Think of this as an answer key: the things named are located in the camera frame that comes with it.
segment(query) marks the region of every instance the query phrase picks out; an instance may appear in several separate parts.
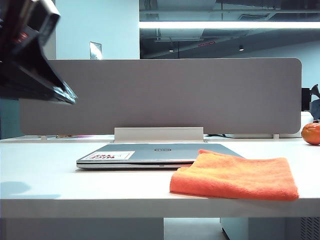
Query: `fluorescent light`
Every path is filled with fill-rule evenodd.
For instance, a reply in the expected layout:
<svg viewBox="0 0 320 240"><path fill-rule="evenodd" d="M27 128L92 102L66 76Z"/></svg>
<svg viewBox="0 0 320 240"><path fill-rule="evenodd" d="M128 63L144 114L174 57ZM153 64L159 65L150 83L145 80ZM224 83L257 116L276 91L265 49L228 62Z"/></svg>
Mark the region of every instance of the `fluorescent light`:
<svg viewBox="0 0 320 240"><path fill-rule="evenodd" d="M318 21L141 21L141 29L320 29Z"/></svg>

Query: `silver laptop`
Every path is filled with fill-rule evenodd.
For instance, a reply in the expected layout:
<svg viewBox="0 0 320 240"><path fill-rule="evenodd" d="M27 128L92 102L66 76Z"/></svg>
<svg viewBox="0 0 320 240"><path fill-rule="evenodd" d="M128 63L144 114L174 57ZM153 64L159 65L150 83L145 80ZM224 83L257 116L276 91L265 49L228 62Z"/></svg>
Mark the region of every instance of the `silver laptop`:
<svg viewBox="0 0 320 240"><path fill-rule="evenodd" d="M82 169L178 169L190 166L200 149L239 156L216 143L111 143L76 161Z"/></svg>

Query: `white desk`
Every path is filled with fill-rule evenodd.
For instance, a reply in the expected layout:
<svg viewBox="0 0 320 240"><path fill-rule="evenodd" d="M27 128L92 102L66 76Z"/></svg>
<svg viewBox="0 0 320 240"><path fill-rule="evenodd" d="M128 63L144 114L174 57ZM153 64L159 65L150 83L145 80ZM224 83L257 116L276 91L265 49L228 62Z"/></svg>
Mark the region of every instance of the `white desk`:
<svg viewBox="0 0 320 240"><path fill-rule="evenodd" d="M78 171L77 159L106 144L92 141L1 141L1 217L320 216L320 146L301 138L210 140L248 159L286 157L300 194L293 202L172 194L172 171Z"/></svg>

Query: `orange towel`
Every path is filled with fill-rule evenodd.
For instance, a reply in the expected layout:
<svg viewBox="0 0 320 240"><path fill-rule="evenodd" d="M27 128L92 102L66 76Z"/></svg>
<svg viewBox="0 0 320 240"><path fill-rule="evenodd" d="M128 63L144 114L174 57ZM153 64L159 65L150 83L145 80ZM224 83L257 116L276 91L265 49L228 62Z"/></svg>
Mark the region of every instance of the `orange towel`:
<svg viewBox="0 0 320 240"><path fill-rule="evenodd" d="M231 199L299 198L286 158L253 160L209 150L199 150L190 167L173 174L170 192Z"/></svg>

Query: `gray desk partition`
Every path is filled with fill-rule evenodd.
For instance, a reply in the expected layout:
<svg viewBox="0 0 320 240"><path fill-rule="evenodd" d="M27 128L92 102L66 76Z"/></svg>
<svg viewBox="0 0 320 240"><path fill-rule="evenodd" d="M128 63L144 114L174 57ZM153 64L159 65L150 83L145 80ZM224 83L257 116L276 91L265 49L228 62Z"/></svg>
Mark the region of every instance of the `gray desk partition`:
<svg viewBox="0 0 320 240"><path fill-rule="evenodd" d="M296 58L52 60L78 95L22 99L26 135L113 134L114 127L204 127L207 134L292 134L301 125Z"/></svg>

